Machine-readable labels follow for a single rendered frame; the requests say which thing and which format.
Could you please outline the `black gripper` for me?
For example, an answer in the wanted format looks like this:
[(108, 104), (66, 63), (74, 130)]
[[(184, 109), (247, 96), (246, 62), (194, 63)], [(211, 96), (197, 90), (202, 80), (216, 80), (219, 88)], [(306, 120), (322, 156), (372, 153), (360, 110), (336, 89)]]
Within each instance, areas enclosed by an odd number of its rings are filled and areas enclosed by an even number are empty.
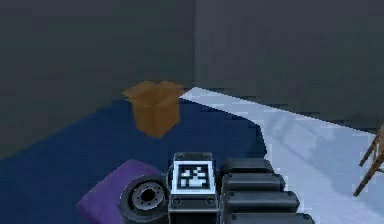
[(168, 187), (164, 175), (142, 175), (120, 195), (123, 224), (168, 224)]

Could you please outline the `purple cushion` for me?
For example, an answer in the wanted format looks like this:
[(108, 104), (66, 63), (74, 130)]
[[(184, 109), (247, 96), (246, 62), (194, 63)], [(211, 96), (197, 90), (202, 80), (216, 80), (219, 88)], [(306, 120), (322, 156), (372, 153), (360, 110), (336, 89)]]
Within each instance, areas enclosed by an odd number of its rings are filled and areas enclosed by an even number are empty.
[(87, 224), (123, 224), (118, 205), (125, 187), (138, 177), (159, 173), (148, 164), (128, 160), (86, 193), (77, 209)]

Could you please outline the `brown cardboard box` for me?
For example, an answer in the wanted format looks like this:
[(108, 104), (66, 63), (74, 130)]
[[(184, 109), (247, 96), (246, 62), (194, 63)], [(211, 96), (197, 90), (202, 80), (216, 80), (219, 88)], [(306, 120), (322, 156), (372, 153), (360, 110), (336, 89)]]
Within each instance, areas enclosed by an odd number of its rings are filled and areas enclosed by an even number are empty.
[(122, 92), (131, 103), (136, 128), (148, 136), (162, 138), (180, 121), (181, 84), (143, 81)]

